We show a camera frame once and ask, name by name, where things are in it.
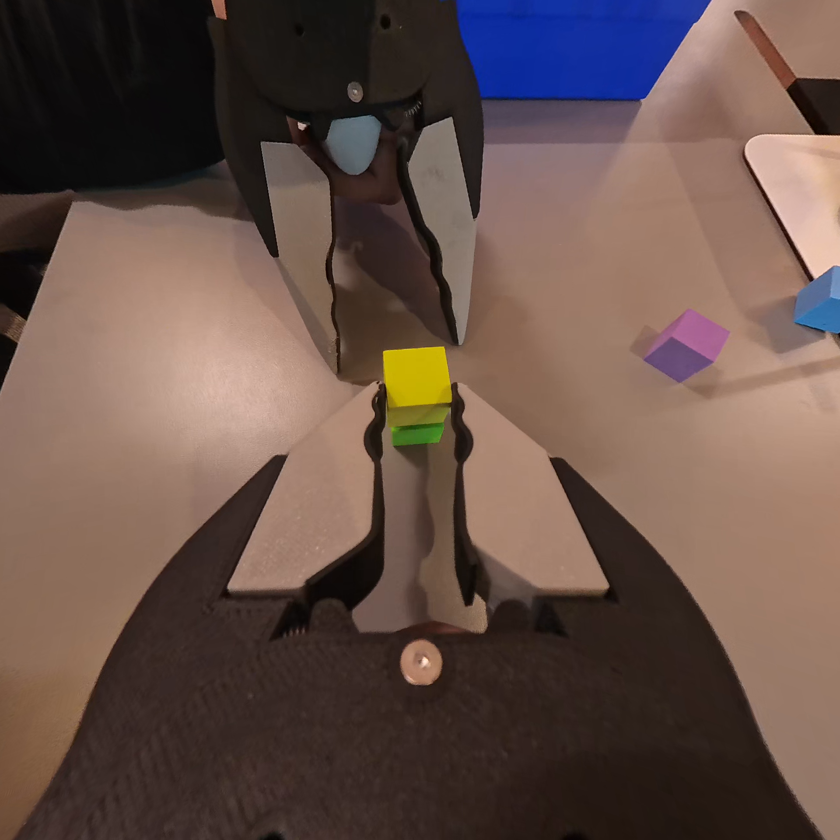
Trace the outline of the blue foam cube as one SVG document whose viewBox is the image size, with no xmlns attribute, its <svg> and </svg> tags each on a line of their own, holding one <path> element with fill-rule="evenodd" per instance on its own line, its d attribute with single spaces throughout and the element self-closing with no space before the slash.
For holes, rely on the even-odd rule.
<svg viewBox="0 0 840 840">
<path fill-rule="evenodd" d="M 839 334 L 839 266 L 831 267 L 799 292 L 794 305 L 794 322 Z"/>
</svg>

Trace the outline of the blue plastic bin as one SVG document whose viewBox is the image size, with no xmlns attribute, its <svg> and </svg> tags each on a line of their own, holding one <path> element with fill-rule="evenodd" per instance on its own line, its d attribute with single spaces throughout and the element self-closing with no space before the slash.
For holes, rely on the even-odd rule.
<svg viewBox="0 0 840 840">
<path fill-rule="evenodd" d="M 708 1 L 457 1 L 481 96 L 640 101 Z"/>
</svg>

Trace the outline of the white document holder stand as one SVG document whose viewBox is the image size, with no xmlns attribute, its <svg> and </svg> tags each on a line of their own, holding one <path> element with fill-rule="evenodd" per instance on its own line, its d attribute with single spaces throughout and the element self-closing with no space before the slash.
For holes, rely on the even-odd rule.
<svg viewBox="0 0 840 840">
<path fill-rule="evenodd" d="M 810 279 L 839 265 L 839 137 L 761 134 L 744 160 Z"/>
</svg>

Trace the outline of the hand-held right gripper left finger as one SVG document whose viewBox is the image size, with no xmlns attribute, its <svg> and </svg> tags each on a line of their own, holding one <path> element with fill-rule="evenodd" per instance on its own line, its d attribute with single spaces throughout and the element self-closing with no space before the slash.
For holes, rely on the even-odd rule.
<svg viewBox="0 0 840 840">
<path fill-rule="evenodd" d="M 354 609 L 384 570 L 382 431 L 375 381 L 285 458 L 227 585 L 236 596 L 323 599 Z"/>
</svg>

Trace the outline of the person's left hand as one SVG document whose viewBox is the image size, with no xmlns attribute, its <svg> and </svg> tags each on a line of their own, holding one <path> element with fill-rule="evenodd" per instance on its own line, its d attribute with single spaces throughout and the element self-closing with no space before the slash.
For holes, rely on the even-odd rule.
<svg viewBox="0 0 840 840">
<path fill-rule="evenodd" d="M 287 118 L 292 142 L 328 177 L 334 196 L 356 202 L 394 205 L 401 201 L 402 192 L 397 178 L 397 148 L 399 134 L 382 128 L 376 153 L 369 167 L 360 174 L 343 172 L 331 161 L 321 145 L 312 138 L 309 127 Z"/>
</svg>

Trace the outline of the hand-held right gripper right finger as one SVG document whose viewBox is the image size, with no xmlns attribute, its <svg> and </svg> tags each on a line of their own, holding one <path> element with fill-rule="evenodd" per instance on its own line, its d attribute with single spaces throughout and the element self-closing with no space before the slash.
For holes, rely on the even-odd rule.
<svg viewBox="0 0 840 840">
<path fill-rule="evenodd" d="M 464 383 L 452 385 L 451 408 L 463 602 L 603 596 L 606 576 L 546 450 Z"/>
</svg>

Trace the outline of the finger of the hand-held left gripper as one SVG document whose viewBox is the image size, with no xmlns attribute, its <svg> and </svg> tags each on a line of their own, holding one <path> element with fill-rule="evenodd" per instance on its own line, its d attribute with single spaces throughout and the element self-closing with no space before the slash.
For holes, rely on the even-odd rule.
<svg viewBox="0 0 840 840">
<path fill-rule="evenodd" d="M 401 142 L 397 179 L 427 251 L 450 339 L 461 345 L 469 320 L 477 220 L 453 118 L 422 128 L 412 148 L 407 139 Z"/>
<path fill-rule="evenodd" d="M 329 178 L 293 143 L 263 142 L 261 152 L 278 249 L 276 262 L 315 348 L 337 375 L 340 331 L 335 321 Z"/>
</svg>

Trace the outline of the yellow foam cube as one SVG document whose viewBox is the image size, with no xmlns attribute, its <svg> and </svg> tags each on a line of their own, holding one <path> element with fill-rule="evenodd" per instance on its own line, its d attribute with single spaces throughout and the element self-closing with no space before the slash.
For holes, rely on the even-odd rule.
<svg viewBox="0 0 840 840">
<path fill-rule="evenodd" d="M 443 346 L 382 354 L 389 427 L 442 424 L 452 403 Z"/>
</svg>

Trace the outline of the purple foam cube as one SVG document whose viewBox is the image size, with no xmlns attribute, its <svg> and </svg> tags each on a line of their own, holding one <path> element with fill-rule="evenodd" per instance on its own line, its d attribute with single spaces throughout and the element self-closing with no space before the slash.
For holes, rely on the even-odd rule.
<svg viewBox="0 0 840 840">
<path fill-rule="evenodd" d="M 693 309 L 685 310 L 650 345 L 644 361 L 675 382 L 713 365 L 730 331 Z"/>
</svg>

